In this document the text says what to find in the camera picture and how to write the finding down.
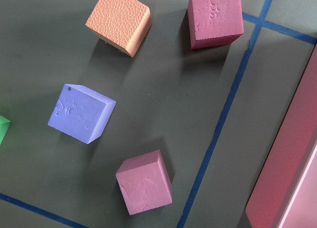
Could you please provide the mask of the crimson foam block near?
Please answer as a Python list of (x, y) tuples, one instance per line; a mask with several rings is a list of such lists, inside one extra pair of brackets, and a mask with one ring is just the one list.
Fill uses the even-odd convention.
[(123, 161), (115, 175), (130, 215), (172, 203), (172, 185), (160, 150)]

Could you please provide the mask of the crimson foam block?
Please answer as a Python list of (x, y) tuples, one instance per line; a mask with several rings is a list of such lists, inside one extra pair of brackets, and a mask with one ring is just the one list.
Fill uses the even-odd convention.
[(189, 0), (191, 49), (230, 45), (244, 34), (241, 0)]
[(130, 215), (172, 203), (172, 185), (160, 150), (123, 161), (115, 175)]

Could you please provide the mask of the purple foam block right group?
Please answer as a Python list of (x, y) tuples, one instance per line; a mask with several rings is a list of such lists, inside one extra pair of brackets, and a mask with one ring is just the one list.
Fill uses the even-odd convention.
[(83, 85), (64, 84), (48, 125), (89, 144), (102, 135), (115, 105)]

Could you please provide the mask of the orange foam block right group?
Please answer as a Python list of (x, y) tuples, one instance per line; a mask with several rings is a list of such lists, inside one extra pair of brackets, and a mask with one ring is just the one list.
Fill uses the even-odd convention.
[(98, 0), (85, 26), (134, 57), (152, 25), (150, 9), (138, 0)]

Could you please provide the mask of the crimson foam block far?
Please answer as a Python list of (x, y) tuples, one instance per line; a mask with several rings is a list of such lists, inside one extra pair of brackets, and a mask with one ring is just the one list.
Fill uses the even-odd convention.
[(241, 0), (189, 0), (191, 49), (230, 45), (244, 34)]

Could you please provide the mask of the pink plastic tray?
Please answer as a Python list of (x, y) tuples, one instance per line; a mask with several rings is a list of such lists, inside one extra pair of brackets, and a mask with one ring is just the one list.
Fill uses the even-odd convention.
[(301, 77), (246, 206), (253, 228), (282, 228), (315, 155), (317, 52)]

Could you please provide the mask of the green foam block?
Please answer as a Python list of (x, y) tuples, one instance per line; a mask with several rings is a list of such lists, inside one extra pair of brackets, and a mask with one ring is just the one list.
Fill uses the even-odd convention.
[(0, 144), (2, 143), (11, 121), (3, 116), (0, 116)]

